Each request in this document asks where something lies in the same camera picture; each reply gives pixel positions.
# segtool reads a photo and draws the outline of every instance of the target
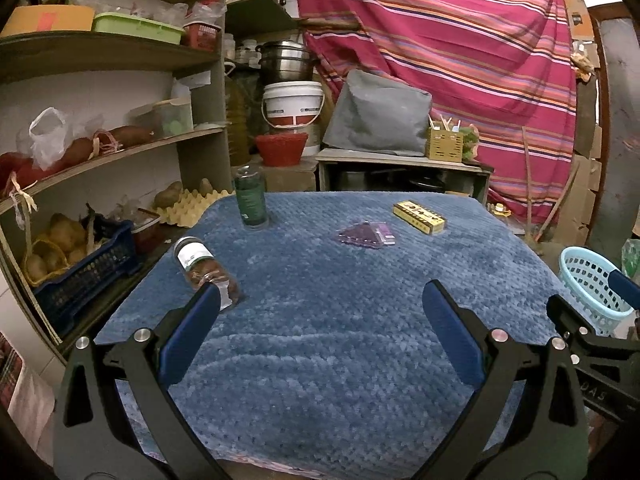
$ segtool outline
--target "yellow box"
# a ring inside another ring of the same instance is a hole
[[[424,156],[431,160],[462,162],[464,135],[447,130],[430,130],[424,145]]]
[[[0,38],[48,30],[91,30],[95,11],[77,5],[15,7]]]
[[[447,225],[447,221],[442,216],[411,200],[404,200],[394,204],[393,213],[398,218],[428,235],[444,231]]]

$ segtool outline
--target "metal bolt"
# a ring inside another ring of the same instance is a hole
[[[78,350],[84,350],[89,346],[90,342],[91,340],[87,336],[83,335],[82,337],[79,337],[78,340],[76,341],[76,348]]]
[[[491,330],[491,337],[497,343],[504,343],[509,338],[509,334],[507,334],[501,328],[494,328],[493,330]]]
[[[566,348],[566,343],[559,337],[555,337],[551,340],[551,346],[556,350],[564,350]]]
[[[139,328],[136,330],[136,333],[133,335],[133,339],[135,339],[139,343],[145,342],[147,339],[151,337],[151,330],[148,328]]]

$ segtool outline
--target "egg carton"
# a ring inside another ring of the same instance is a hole
[[[177,225],[179,227],[193,227],[211,204],[225,196],[236,194],[227,190],[214,191],[207,196],[202,196],[197,190],[184,190],[180,194],[180,200],[171,207],[156,208],[163,224]]]

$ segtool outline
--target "dark blue plastic crate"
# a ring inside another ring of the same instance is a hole
[[[86,228],[88,218],[82,220]],[[43,283],[33,292],[47,319],[62,337],[76,324],[89,302],[123,274],[138,271],[132,222],[116,222],[102,215],[94,220],[95,239],[109,238],[97,251],[65,274]]]

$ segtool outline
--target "green plastic bag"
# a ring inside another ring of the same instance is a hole
[[[622,246],[622,273],[640,285],[640,240],[630,238]]]

